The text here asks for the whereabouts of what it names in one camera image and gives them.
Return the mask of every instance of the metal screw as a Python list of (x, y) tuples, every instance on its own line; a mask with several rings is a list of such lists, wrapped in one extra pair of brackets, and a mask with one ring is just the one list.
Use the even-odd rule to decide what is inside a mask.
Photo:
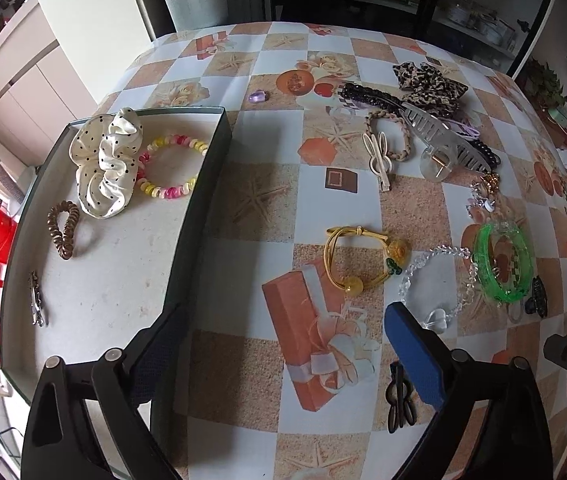
[(530, 368), (529, 362), (523, 357), (515, 357), (513, 359), (513, 362), (515, 363), (515, 366), (519, 368), (519, 370), (527, 370), (528, 368)]
[(468, 352), (461, 348), (455, 348), (450, 355), (458, 363), (465, 363), (468, 359), (470, 359)]
[(44, 366), (46, 366), (46, 368), (55, 368), (59, 364), (59, 361), (60, 361), (59, 357), (53, 355), (48, 359), (46, 359), (46, 364)]
[(106, 361), (112, 362), (119, 360), (121, 356), (122, 356), (122, 351), (120, 348), (111, 348), (106, 352), (106, 355), (104, 357), (106, 358)]

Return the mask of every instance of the yellow hair tie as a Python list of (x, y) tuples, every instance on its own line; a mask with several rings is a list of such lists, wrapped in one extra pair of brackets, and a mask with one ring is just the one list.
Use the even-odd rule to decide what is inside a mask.
[[(404, 240), (390, 241), (390, 237), (388, 237), (388, 235), (379, 234), (374, 231), (364, 229), (361, 226), (332, 227), (326, 231), (326, 234), (328, 235), (328, 238), (326, 245), (324, 246), (324, 265), (326, 266), (327, 277), (330, 280), (330, 283), (335, 285), (338, 289), (343, 290), (352, 298), (358, 296), (366, 289), (374, 288), (380, 283), (383, 283), (393, 274), (401, 274), (410, 255), (410, 249)], [(339, 240), (339, 237), (342, 236), (368, 236), (379, 240), (386, 253), (386, 256), (384, 257), (384, 272), (365, 283), (359, 276), (346, 276), (343, 281), (335, 280), (332, 276), (331, 268), (335, 248), (337, 247), (337, 240)]]

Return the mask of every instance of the scrunchie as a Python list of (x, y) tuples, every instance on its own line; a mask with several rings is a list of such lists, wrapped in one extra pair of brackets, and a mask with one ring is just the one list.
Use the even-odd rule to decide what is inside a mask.
[(77, 195), (81, 208), (94, 218), (110, 218), (128, 204), (137, 175), (136, 153), (142, 124), (132, 108), (115, 116), (91, 118), (70, 143), (78, 166)]

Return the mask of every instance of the pink and yellow bracelet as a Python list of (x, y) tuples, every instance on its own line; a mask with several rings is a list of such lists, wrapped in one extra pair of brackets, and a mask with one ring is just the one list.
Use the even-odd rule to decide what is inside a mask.
[(180, 144), (181, 146), (194, 148), (202, 155), (205, 155), (208, 152), (208, 144), (202, 140), (193, 139), (193, 137), (185, 135), (169, 135), (166, 137), (158, 137), (153, 140), (146, 147), (146, 151), (139, 156), (139, 169), (137, 170), (137, 184), (146, 195), (154, 198), (179, 198), (180, 196), (189, 194), (193, 190), (193, 187), (195, 187), (197, 175), (189, 178), (185, 181), (185, 183), (178, 187), (160, 187), (146, 179), (145, 168), (146, 164), (150, 162), (152, 155), (163, 146), (169, 146), (171, 144)]

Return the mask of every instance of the blue gripper pad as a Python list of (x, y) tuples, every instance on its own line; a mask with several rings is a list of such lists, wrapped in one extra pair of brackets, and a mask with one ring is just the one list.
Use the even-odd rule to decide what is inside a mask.
[(386, 307), (383, 327), (419, 397), (439, 411), (446, 398), (443, 371), (420, 338), (423, 329), (401, 301)]

